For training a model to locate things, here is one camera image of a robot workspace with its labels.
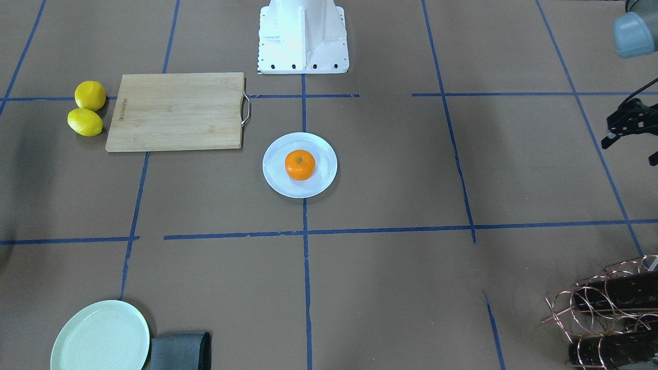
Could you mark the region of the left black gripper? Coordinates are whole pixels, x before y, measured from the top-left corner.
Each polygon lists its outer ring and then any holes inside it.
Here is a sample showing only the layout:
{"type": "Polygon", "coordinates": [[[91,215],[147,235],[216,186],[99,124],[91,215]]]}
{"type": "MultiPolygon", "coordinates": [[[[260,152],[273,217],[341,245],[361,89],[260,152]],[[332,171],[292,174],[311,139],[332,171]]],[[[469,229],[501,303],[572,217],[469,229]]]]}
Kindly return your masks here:
{"type": "Polygon", "coordinates": [[[625,136],[657,136],[657,104],[644,105],[639,98],[624,101],[607,117],[607,130],[607,135],[600,141],[602,150],[609,149],[613,143],[625,136]]]}

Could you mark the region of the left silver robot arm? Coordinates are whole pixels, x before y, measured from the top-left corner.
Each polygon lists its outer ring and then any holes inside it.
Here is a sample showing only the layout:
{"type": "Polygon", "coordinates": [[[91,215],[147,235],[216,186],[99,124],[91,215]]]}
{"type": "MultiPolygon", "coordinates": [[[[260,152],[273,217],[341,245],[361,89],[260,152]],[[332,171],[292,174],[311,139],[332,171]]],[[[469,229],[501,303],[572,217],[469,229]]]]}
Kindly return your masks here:
{"type": "MultiPolygon", "coordinates": [[[[622,58],[649,56],[657,50],[657,2],[625,1],[625,14],[613,24],[616,53],[622,58]]],[[[657,135],[657,105],[646,105],[638,97],[656,84],[656,78],[632,92],[607,117],[603,150],[629,135],[657,135]]]]}

